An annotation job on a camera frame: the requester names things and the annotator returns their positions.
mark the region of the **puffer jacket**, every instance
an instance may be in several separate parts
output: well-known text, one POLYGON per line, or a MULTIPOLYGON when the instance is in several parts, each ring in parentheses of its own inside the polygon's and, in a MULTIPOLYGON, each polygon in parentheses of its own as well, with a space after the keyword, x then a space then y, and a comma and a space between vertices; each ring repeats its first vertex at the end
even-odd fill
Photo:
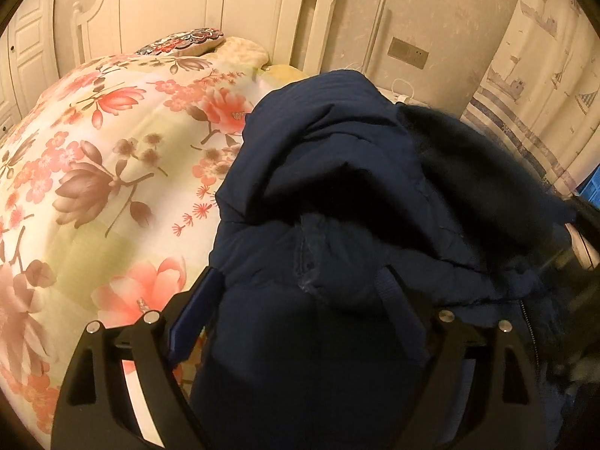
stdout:
POLYGON ((216 196, 226 291, 191 395, 215 448, 387 448, 424 372, 423 340, 398 338, 377 292, 385 268, 467 323, 513 324, 551 448, 563 305, 538 265, 569 242, 565 203, 459 120, 350 70, 273 91, 243 134, 216 196))

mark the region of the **headboard panel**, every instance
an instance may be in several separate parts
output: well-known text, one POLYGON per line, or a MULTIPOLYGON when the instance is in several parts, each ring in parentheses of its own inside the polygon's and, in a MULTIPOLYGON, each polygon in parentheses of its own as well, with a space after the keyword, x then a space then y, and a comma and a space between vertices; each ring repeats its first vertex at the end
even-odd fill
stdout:
MULTIPOLYGON (((273 64, 289 64, 303 0, 96 0, 74 5, 75 61, 135 52, 174 32, 215 27, 265 47, 273 64)), ((317 0, 302 70, 318 74, 335 0, 317 0)))

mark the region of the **cabinet door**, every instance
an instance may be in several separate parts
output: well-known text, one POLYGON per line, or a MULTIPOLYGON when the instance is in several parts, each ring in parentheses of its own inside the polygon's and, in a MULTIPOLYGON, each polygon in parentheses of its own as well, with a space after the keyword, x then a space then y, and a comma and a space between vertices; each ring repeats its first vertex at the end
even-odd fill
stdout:
POLYGON ((8 24, 10 70, 23 116, 42 92, 58 81, 53 12, 54 0, 23 0, 8 24))
POLYGON ((13 81, 8 64, 8 36, 5 30, 0 36, 0 136, 21 121, 14 96, 13 81))

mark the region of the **metal bolt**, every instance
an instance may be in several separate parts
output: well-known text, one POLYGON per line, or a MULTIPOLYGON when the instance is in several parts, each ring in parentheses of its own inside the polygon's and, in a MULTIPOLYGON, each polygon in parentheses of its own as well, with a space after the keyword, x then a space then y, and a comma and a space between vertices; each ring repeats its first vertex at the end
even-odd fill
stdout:
POLYGON ((100 322, 99 321, 91 321, 88 323, 88 326, 85 327, 86 332, 95 333, 100 330, 100 322))
POLYGON ((452 323, 454 321, 454 313, 449 309, 442 309, 437 315, 444 323, 452 323))
POLYGON ((158 311, 148 311, 144 315, 144 322, 148 324, 156 323, 160 320, 160 313, 158 311))
POLYGON ((512 323, 508 320, 500 320, 498 323, 498 328, 505 333, 512 331, 512 323))

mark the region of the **patterned curtain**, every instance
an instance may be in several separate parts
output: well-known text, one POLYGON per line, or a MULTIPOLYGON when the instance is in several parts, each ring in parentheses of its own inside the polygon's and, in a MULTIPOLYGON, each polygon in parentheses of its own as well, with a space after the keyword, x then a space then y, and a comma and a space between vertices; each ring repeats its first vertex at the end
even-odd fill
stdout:
POLYGON ((600 162, 600 39, 576 0, 519 0, 463 121, 569 195, 600 162))

